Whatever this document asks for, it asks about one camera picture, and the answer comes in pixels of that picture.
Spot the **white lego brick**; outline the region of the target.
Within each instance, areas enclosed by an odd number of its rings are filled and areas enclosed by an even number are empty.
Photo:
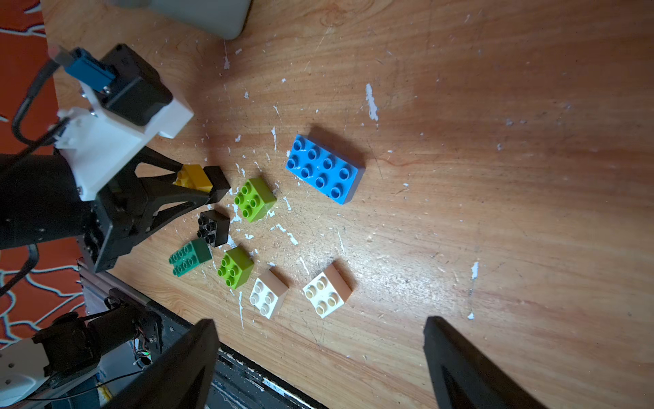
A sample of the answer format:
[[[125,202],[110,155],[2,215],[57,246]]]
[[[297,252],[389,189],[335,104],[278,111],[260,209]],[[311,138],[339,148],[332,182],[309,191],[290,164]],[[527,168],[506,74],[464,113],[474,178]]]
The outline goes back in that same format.
[[[321,319],[342,307],[352,295],[352,289],[334,264],[312,279],[302,292]]]
[[[250,304],[264,318],[270,320],[282,307],[289,286],[274,271],[269,270],[256,278]]]

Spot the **black lego brick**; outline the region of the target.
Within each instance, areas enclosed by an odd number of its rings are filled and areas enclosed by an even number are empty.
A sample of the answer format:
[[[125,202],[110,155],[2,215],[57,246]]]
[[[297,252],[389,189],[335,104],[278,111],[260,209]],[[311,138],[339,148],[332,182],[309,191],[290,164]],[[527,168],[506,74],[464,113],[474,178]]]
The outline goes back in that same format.
[[[217,248],[228,242],[230,219],[219,211],[201,212],[198,224],[197,236],[210,247]]]

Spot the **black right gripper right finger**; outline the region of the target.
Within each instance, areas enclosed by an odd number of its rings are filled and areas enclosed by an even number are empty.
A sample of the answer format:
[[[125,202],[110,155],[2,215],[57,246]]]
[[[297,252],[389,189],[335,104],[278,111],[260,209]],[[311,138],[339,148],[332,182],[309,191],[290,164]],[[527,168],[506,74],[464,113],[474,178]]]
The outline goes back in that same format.
[[[544,407],[444,318],[427,318],[423,333],[440,408]]]

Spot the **blue long lego brick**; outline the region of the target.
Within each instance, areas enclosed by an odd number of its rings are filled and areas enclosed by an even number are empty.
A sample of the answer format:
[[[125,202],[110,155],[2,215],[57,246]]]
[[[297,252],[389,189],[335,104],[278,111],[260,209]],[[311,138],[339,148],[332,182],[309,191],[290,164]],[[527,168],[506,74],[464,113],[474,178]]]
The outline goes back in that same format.
[[[340,206],[353,199],[365,171],[302,135],[293,141],[285,168]]]

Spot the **dark green lego brick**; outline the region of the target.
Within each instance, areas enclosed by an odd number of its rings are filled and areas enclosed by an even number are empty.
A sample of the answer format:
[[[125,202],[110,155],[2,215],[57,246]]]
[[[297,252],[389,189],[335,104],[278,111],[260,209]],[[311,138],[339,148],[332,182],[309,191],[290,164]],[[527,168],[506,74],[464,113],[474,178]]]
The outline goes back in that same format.
[[[173,276],[181,277],[211,258],[208,245],[202,239],[196,239],[174,252],[169,257],[169,264],[172,266]]]

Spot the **yellow lego brick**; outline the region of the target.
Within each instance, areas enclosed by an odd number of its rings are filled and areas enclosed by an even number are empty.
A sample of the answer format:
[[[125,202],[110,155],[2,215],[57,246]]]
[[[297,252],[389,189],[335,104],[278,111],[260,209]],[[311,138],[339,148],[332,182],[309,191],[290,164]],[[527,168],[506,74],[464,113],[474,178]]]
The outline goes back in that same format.
[[[174,185],[209,193],[213,184],[201,165],[183,165],[177,172]]]

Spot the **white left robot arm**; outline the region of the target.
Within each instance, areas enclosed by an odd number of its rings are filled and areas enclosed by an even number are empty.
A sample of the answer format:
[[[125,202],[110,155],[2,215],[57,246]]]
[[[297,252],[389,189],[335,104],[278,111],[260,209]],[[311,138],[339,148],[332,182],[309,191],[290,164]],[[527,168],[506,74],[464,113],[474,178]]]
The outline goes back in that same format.
[[[111,269],[168,223],[218,203],[230,189],[218,166],[204,167],[212,184],[207,193],[175,185],[181,170],[181,163],[143,148],[84,201],[62,155],[27,156],[1,177],[1,247],[75,238],[92,272]]]

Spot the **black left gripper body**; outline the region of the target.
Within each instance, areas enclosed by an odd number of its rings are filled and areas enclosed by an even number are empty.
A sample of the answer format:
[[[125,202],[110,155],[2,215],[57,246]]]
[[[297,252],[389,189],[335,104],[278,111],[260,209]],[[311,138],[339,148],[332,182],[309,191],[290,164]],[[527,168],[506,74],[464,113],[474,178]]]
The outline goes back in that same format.
[[[102,188],[78,237],[90,272],[112,269],[119,257],[178,218],[178,206],[159,209],[178,170],[178,162],[145,147]]]

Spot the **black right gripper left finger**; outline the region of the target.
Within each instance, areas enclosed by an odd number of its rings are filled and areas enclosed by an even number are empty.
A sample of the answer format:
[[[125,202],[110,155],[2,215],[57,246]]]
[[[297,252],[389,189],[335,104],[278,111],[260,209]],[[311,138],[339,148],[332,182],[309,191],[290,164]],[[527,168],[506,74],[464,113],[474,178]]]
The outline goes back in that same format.
[[[215,322],[200,320],[105,407],[203,408],[219,347]]]

